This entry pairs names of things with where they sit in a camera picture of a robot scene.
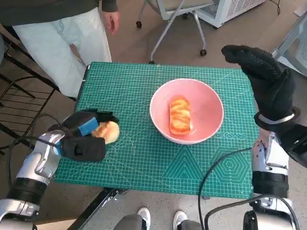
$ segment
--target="pink bowl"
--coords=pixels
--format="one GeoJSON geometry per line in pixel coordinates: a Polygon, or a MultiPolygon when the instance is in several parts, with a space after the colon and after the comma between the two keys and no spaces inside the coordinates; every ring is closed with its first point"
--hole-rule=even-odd
{"type": "Polygon", "coordinates": [[[193,79],[176,79],[162,85],[150,102],[150,117],[160,133],[172,142],[192,145],[212,137],[221,127],[224,109],[220,97],[207,84],[193,79]],[[169,130],[169,102],[184,96],[190,102],[192,130],[184,136],[169,130]]]}

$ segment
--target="black glove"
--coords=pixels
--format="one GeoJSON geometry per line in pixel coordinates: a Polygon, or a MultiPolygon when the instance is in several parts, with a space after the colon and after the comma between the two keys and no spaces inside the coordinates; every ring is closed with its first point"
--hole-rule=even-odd
{"type": "Polygon", "coordinates": [[[112,112],[98,112],[97,109],[87,109],[73,113],[61,125],[53,125],[48,129],[62,130],[65,137],[62,143],[62,156],[74,161],[102,161],[106,155],[105,139],[92,137],[100,122],[118,119],[112,112]]]}
{"type": "Polygon", "coordinates": [[[227,62],[239,64],[247,75],[264,117],[276,121],[293,113],[293,78],[271,54],[248,46],[225,46],[222,53],[227,62]]]}

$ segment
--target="white shoe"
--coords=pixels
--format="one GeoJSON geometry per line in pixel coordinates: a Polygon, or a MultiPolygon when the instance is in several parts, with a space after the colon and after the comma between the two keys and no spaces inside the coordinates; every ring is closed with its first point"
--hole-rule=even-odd
{"type": "Polygon", "coordinates": [[[143,218],[143,220],[146,221],[146,227],[147,227],[147,230],[149,230],[151,218],[150,218],[150,212],[149,212],[148,208],[142,207],[138,211],[138,215],[140,215],[143,218]]]}
{"type": "Polygon", "coordinates": [[[183,211],[178,211],[174,216],[173,229],[177,230],[177,226],[187,219],[188,217],[183,211]]]}

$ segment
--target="black cable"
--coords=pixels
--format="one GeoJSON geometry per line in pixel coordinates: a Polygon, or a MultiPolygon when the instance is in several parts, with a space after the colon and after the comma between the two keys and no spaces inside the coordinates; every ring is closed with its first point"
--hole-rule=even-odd
{"type": "Polygon", "coordinates": [[[205,230],[205,227],[204,227],[204,224],[203,224],[202,214],[201,214],[201,192],[202,192],[203,186],[205,185],[206,180],[208,179],[209,175],[212,173],[213,169],[215,169],[215,167],[218,166],[218,164],[219,164],[221,161],[223,161],[225,158],[227,158],[227,157],[229,157],[229,156],[231,156],[231,155],[235,155],[236,153],[244,152],[244,151],[247,151],[247,150],[251,150],[251,148],[237,150],[237,151],[234,151],[234,152],[231,152],[231,153],[228,153],[228,154],[222,156],[217,162],[215,162],[215,163],[210,167],[210,169],[207,171],[205,177],[203,178],[203,180],[202,180],[202,182],[201,182],[201,185],[200,185],[199,192],[198,192],[198,213],[199,213],[199,216],[200,216],[201,229],[202,229],[202,230],[205,230]]]}
{"type": "Polygon", "coordinates": [[[45,116],[52,118],[52,119],[53,119],[55,122],[57,122],[59,125],[61,124],[61,123],[58,121],[58,119],[56,119],[54,116],[52,116],[52,115],[50,115],[50,114],[46,114],[46,113],[41,113],[39,116],[37,116],[37,117],[34,119],[34,121],[33,121],[33,123],[32,123],[32,127],[31,127],[31,130],[30,130],[30,136],[31,136],[31,137],[34,136],[34,130],[35,130],[35,126],[36,126],[37,121],[38,121],[40,118],[45,117],[45,116]]]}
{"type": "Polygon", "coordinates": [[[273,2],[275,5],[277,5],[277,14],[280,15],[280,0],[278,0],[278,2],[275,2],[273,0],[270,1],[273,2]]]}
{"type": "Polygon", "coordinates": [[[247,151],[247,150],[251,150],[251,148],[247,148],[247,149],[241,149],[241,150],[237,150],[237,151],[234,151],[234,152],[231,152],[231,153],[228,153],[224,156],[222,156],[217,162],[215,162],[211,167],[210,169],[208,170],[208,172],[206,173],[203,181],[201,182],[201,185],[200,185],[200,190],[199,190],[199,193],[198,193],[198,212],[199,212],[199,216],[200,216],[200,222],[201,222],[201,229],[202,230],[209,230],[209,217],[211,215],[213,215],[214,213],[218,212],[218,211],[221,211],[223,209],[226,209],[226,208],[229,208],[229,207],[235,207],[235,206],[239,206],[239,205],[244,205],[244,204],[247,204],[247,203],[251,203],[251,202],[254,202],[256,200],[259,200],[261,198],[265,198],[265,197],[272,197],[272,198],[276,198],[276,199],[279,199],[281,200],[289,209],[291,215],[292,215],[292,218],[293,218],[293,221],[294,221],[294,224],[295,224],[295,227],[296,227],[296,230],[300,230],[300,227],[299,227],[299,223],[298,223],[298,219],[295,215],[295,212],[293,211],[292,207],[288,204],[288,202],[283,199],[283,198],[280,198],[280,197],[277,197],[277,196],[274,196],[274,195],[259,195],[257,197],[254,197],[254,198],[251,198],[251,199],[248,199],[248,200],[243,200],[243,201],[238,201],[238,202],[234,202],[234,203],[231,203],[231,204],[228,204],[228,205],[224,205],[224,206],[220,206],[220,207],[217,207],[213,210],[211,210],[210,212],[207,213],[207,215],[205,216],[205,219],[204,219],[204,222],[205,224],[203,223],[203,220],[202,220],[202,214],[201,214],[201,192],[202,192],[202,189],[204,187],[204,184],[206,182],[206,180],[208,179],[209,175],[212,173],[212,171],[219,165],[219,163],[221,161],[223,161],[225,158],[231,156],[231,155],[234,155],[234,154],[237,154],[237,153],[241,153],[241,152],[244,152],[244,151],[247,151]]]}
{"type": "Polygon", "coordinates": [[[8,150],[8,159],[7,159],[7,176],[8,176],[8,184],[9,184],[9,188],[12,186],[12,179],[11,179],[11,156],[12,156],[12,150],[14,148],[14,146],[16,145],[17,142],[19,142],[20,140],[25,140],[25,139],[30,139],[30,140],[36,140],[36,141],[40,141],[42,143],[45,143],[47,145],[50,145],[50,146],[53,146],[53,147],[56,147],[56,148],[62,148],[62,146],[58,146],[54,143],[51,143],[49,141],[46,141],[46,140],[43,140],[43,139],[40,139],[40,138],[37,138],[37,137],[19,137],[19,138],[16,138],[13,143],[10,145],[9,147],[9,150],[8,150]]]}
{"type": "Polygon", "coordinates": [[[224,210],[224,209],[229,208],[229,207],[236,207],[236,206],[239,206],[239,205],[244,205],[244,204],[251,203],[251,202],[257,201],[259,199],[266,198],[266,197],[276,198],[276,199],[281,200],[287,206],[287,208],[289,209],[289,211],[290,211],[290,213],[293,217],[295,229],[300,230],[300,227],[299,227],[299,224],[298,224],[298,219],[297,219],[295,212],[293,211],[292,207],[288,204],[288,202],[285,199],[274,196],[274,195],[259,195],[259,196],[256,196],[254,198],[248,199],[248,200],[238,201],[238,202],[234,202],[234,203],[231,203],[231,204],[228,204],[228,205],[223,205],[223,206],[217,207],[217,208],[211,210],[210,212],[208,212],[207,215],[205,216],[205,229],[209,230],[209,224],[208,224],[209,217],[211,215],[213,215],[214,213],[221,211],[221,210],[224,210]]]}

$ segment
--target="bread roll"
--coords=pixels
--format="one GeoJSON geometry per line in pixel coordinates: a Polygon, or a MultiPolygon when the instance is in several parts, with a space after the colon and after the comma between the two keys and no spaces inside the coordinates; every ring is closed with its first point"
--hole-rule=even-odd
{"type": "Polygon", "coordinates": [[[92,131],[92,136],[104,138],[106,145],[117,141],[119,137],[119,126],[113,121],[100,122],[99,127],[92,131]]]}
{"type": "Polygon", "coordinates": [[[190,103],[183,97],[178,96],[169,104],[169,128],[174,135],[186,135],[191,131],[190,103]]]}

